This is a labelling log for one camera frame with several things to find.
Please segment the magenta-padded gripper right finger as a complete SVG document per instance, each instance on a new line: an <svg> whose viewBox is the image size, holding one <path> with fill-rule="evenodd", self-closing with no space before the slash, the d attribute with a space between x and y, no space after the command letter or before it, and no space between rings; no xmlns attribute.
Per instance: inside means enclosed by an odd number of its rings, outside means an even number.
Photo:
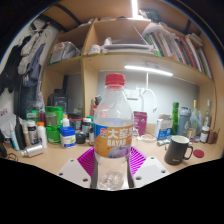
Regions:
<svg viewBox="0 0 224 224"><path fill-rule="evenodd" d="M155 156L146 157L132 147L128 159L127 181L130 188L140 188L169 175Z"/></svg>

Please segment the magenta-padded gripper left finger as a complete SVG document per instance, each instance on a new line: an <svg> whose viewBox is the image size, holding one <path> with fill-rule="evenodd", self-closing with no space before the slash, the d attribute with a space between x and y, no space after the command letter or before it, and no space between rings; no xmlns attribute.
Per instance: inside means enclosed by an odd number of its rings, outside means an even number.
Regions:
<svg viewBox="0 0 224 224"><path fill-rule="evenodd" d="M77 159L69 159L57 176L84 188L95 189L97 185L97 162L94 148L90 148Z"/></svg>

